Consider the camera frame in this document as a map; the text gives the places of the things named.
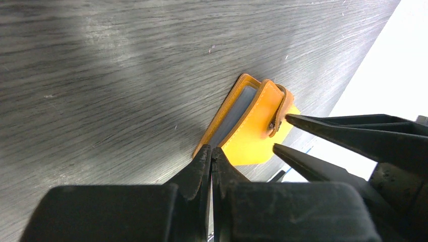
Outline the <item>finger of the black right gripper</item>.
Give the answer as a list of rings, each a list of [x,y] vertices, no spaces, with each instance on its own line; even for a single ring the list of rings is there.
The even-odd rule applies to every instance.
[[[337,117],[286,115],[294,127],[378,163],[427,173],[427,126],[386,114]]]
[[[341,182],[351,185],[362,197],[380,230],[401,233],[401,219],[385,199],[361,177],[346,169],[281,144],[273,152],[309,182]]]

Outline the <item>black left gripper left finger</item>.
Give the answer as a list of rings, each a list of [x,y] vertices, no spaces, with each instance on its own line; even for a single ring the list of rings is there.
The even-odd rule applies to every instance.
[[[211,147],[162,185],[165,201],[163,241],[206,241],[210,207]]]

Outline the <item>orange leather card holder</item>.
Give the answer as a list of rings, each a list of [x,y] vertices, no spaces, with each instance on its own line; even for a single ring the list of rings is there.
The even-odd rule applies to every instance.
[[[242,74],[193,153],[207,144],[221,148],[233,166],[265,163],[292,129],[285,116],[299,113],[288,89]]]

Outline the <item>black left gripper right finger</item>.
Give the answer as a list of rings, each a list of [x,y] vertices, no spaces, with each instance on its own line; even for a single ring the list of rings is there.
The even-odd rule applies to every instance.
[[[227,159],[223,150],[214,148],[211,155],[214,241],[230,241],[232,202],[230,189],[236,183],[249,182]]]

